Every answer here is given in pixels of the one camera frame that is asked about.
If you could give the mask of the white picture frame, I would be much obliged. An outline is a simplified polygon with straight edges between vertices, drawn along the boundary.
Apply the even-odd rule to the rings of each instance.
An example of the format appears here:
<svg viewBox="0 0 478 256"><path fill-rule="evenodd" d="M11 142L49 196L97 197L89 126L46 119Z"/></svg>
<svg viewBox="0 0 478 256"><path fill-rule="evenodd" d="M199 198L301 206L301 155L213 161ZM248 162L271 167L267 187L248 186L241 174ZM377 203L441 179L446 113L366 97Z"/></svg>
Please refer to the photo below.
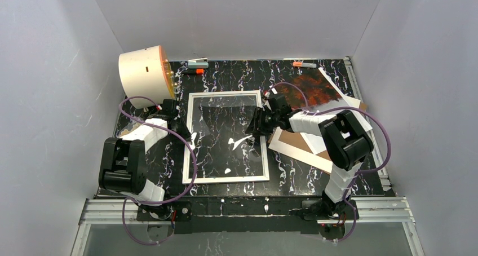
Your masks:
<svg viewBox="0 0 478 256"><path fill-rule="evenodd" d="M185 122L192 134L197 159L184 150L183 184L244 183L269 181L267 149L245 134L254 109L261 107L261 93L254 91L195 92L189 94Z"/></svg>

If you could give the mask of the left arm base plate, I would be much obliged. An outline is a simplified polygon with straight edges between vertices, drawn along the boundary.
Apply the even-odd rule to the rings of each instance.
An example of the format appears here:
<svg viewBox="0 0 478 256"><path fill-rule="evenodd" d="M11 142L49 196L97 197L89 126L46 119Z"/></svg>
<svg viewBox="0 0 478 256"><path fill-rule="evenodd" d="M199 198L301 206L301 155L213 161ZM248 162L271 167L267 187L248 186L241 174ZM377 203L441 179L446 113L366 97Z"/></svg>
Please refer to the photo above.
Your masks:
<svg viewBox="0 0 478 256"><path fill-rule="evenodd" d="M192 203L189 201L175 201L166 205L146 206L136 204L138 221L153 222L187 222L192 217Z"/></svg>

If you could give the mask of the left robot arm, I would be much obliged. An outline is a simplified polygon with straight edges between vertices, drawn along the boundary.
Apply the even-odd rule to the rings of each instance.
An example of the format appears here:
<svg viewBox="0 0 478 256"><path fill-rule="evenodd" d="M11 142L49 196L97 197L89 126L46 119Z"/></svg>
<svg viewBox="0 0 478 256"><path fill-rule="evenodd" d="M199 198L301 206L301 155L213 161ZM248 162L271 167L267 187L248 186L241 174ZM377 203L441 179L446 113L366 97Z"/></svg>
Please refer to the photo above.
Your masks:
<svg viewBox="0 0 478 256"><path fill-rule="evenodd" d="M179 117L179 104L164 99L153 104L156 111L142 120L123 111L122 114L139 125L128 134L105 140L99 171L99 187L121 193L132 201L146 206L160 206L165 190L147 178L147 152L168 135L175 136L190 147L191 132Z"/></svg>

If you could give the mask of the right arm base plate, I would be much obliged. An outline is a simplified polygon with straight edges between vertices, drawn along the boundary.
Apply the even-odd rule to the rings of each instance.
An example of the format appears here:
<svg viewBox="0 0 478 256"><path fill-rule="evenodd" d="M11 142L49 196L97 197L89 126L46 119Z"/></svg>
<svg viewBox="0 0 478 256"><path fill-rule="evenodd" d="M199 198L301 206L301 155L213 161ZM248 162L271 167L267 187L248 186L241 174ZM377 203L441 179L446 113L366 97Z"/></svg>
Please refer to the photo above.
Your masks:
<svg viewBox="0 0 478 256"><path fill-rule="evenodd" d="M299 208L289 210L289 215L298 216L304 220L332 220L335 222L358 219L360 217L358 213L358 207L354 200L349 201L349 204L341 201L331 205L324 203L322 199L304 200Z"/></svg>

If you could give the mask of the red autumn photo print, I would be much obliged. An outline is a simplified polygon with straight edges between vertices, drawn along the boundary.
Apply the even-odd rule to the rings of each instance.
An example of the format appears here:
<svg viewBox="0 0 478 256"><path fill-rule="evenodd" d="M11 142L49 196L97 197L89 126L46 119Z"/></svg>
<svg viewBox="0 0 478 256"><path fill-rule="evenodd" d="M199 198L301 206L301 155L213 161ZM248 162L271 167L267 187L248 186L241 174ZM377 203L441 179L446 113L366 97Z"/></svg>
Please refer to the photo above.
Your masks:
<svg viewBox="0 0 478 256"><path fill-rule="evenodd" d="M346 96L322 68L300 69L299 74L293 76L290 85L277 85L273 93L284 95L292 109L305 108L307 111L310 111L307 109L309 106L325 104Z"/></svg>

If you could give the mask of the white mat board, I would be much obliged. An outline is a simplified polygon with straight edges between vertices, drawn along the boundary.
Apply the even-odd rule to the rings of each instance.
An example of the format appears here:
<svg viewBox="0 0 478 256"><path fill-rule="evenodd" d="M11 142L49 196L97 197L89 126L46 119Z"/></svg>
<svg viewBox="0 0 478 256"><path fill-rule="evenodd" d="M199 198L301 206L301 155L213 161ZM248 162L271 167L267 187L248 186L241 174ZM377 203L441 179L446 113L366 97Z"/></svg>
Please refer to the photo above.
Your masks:
<svg viewBox="0 0 478 256"><path fill-rule="evenodd" d="M343 96L338 100L330 100L325 104L309 106L307 109L315 113L344 105L363 110L367 108L367 105L362 101L349 96ZM318 135L290 133L278 127L271 136L269 149L304 162L328 174L331 172L332 161L326 150L323 138Z"/></svg>

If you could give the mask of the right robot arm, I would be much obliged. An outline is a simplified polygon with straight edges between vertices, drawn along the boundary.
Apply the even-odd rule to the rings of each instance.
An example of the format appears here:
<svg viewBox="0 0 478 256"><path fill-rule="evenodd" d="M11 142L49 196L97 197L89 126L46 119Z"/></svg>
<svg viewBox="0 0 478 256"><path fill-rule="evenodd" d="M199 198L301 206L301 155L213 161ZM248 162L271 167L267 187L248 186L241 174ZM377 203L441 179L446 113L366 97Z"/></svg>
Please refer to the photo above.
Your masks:
<svg viewBox="0 0 478 256"><path fill-rule="evenodd" d="M266 102L267 106L254 109L245 133L260 137L281 128L290 133L322 137L332 162L330 179L321 198L309 207L303 207L302 213L343 214L357 173L374 149L367 132L353 114L353 108L338 107L312 113L292 109L283 95L267 98Z"/></svg>

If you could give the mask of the brown cardboard backing board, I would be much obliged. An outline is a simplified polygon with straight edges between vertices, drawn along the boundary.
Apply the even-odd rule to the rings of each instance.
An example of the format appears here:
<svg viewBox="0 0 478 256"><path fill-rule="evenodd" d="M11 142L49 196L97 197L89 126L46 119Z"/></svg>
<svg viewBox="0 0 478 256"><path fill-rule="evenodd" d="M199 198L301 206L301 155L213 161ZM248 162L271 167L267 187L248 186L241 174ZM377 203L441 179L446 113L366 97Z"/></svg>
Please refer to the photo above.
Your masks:
<svg viewBox="0 0 478 256"><path fill-rule="evenodd" d="M326 168L331 164L324 141L317 135L291 133L278 128L269 142L269 148L317 168Z"/></svg>

